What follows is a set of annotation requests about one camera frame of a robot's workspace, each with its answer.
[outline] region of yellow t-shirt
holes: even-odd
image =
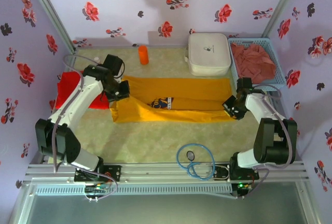
[[[231,96],[229,79],[137,78],[129,82],[129,98],[114,102],[113,121],[231,121],[222,104]]]

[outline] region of orange cup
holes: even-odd
[[[142,65],[146,65],[149,63],[149,55],[147,53],[147,47],[142,45],[139,46],[139,57],[140,57],[140,62]]]

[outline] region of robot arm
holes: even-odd
[[[121,82],[120,76],[115,77],[120,74],[122,65],[122,59],[113,55],[108,55],[103,64],[89,65],[84,69],[82,86],[80,81],[62,107],[48,120],[39,119],[37,121],[35,127],[38,149],[42,154],[52,155],[52,130],[55,123],[58,122],[57,158],[89,171],[102,169],[103,160],[82,149],[73,131],[84,112],[100,93],[104,92],[109,102],[129,96],[128,82]]]
[[[231,96],[224,104],[225,111],[235,119],[242,119],[251,111],[259,123],[254,148],[237,152],[230,160],[232,171],[253,168],[265,163],[285,164],[289,156],[289,146],[280,121],[287,129],[292,144],[292,163],[296,156],[297,124],[276,112],[266,101],[263,91],[253,88],[250,78],[238,80],[237,97]]]

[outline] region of blue basket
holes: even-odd
[[[262,82],[262,84],[269,84],[269,85],[275,86],[278,89],[282,88],[284,85],[286,85],[285,76],[284,76],[284,74],[281,70],[278,57],[276,55],[276,52],[275,52],[275,50],[272,46],[272,43],[271,43],[270,39],[268,39],[268,38],[229,38],[228,43],[229,43],[229,49],[230,49],[230,56],[232,58],[231,71],[232,71],[235,86],[237,85],[239,75],[238,75],[238,72],[237,72],[237,67],[235,65],[232,49],[230,47],[230,45],[232,43],[236,43],[237,45],[244,45],[245,48],[249,47],[250,44],[261,45],[265,49],[267,54],[269,54],[271,60],[276,65],[274,79],[273,80],[265,80],[265,81]],[[262,87],[260,87],[260,89],[262,89],[263,91],[275,91],[274,88],[267,87],[267,86],[262,86]]]

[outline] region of white case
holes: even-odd
[[[195,76],[225,75],[231,64],[227,37],[220,33],[189,35],[185,61]]]

